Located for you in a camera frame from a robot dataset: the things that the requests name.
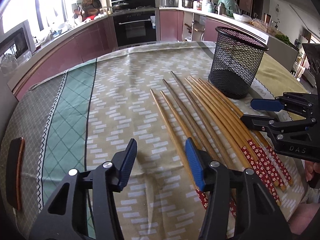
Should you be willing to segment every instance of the oven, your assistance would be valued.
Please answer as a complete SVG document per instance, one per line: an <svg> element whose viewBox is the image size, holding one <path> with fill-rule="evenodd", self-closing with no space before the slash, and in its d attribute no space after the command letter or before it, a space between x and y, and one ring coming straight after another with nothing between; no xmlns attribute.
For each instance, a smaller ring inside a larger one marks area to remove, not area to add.
<svg viewBox="0 0 320 240"><path fill-rule="evenodd" d="M118 47L157 41L156 12L132 12L113 16Z"/></svg>

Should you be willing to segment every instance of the blue gripper pad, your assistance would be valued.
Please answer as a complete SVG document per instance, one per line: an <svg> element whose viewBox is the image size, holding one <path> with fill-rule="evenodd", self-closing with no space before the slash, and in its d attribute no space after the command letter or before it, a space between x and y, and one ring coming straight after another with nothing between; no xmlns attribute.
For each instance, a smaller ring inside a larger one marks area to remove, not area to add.
<svg viewBox="0 0 320 240"><path fill-rule="evenodd" d="M119 170L119 190L122 191L127 186L134 160L137 156L137 142L131 139L127 148L122 152L117 152L111 162Z"/></svg>
<svg viewBox="0 0 320 240"><path fill-rule="evenodd" d="M199 155L199 151L194 145L191 138L188 138L186 141L186 155L192 171L193 179L195 180L195 183L199 187L199 189L203 191L205 182L202 161Z"/></svg>
<svg viewBox="0 0 320 240"><path fill-rule="evenodd" d="M284 105L278 100L272 99L252 99L251 107L254 110L264 110L272 112L280 112L284 109Z"/></svg>

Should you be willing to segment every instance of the patterned tablecloth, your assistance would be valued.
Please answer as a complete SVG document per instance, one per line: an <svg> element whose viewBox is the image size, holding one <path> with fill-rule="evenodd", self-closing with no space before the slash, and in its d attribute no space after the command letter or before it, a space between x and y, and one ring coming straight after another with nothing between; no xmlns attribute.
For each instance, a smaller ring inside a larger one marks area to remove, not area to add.
<svg viewBox="0 0 320 240"><path fill-rule="evenodd" d="M172 85L204 129L170 71L181 80L189 75L206 80L214 48L213 42L184 42L124 49L78 65L29 90L14 111L0 152L1 194L8 216L14 221L5 198L5 164L10 141L20 136L25 138L23 210L18 212L22 234L28 237L37 214L68 170L95 169L125 149L130 138L135 138L138 154L128 186L115 194L124 238L197 239L205 210L170 141L150 89L159 96L177 136L184 143L186 137L160 96L161 90L170 96L162 79ZM251 94L274 98L284 91L305 92L284 67L265 54ZM248 95L234 102L244 113L265 114L250 108L251 99ZM291 120L287 112L278 116L281 121ZM212 125L236 167L242 170L229 143ZM295 161L280 158L294 180L292 186L286 184L286 192L277 189L281 210L288 220L305 189ZM88 214L89 233L94 236L89 211ZM230 215L228 236L233 230L234 219Z"/></svg>

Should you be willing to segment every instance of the white bowl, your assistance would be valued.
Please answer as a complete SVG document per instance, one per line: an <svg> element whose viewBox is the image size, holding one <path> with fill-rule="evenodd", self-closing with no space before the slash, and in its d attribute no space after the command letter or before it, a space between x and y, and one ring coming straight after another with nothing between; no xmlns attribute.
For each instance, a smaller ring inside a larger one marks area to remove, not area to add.
<svg viewBox="0 0 320 240"><path fill-rule="evenodd" d="M233 13L233 17L236 21L239 21L239 22L249 23L252 21L252 18L245 14L239 15L239 14Z"/></svg>

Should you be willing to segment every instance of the basket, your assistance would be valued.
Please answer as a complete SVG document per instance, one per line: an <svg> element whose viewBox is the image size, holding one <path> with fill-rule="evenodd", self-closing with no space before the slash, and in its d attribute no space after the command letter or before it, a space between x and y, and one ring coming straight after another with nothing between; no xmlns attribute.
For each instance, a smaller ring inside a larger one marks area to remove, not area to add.
<svg viewBox="0 0 320 240"><path fill-rule="evenodd" d="M218 39L208 80L225 96L244 98L268 47L241 31L216 27Z"/></svg>

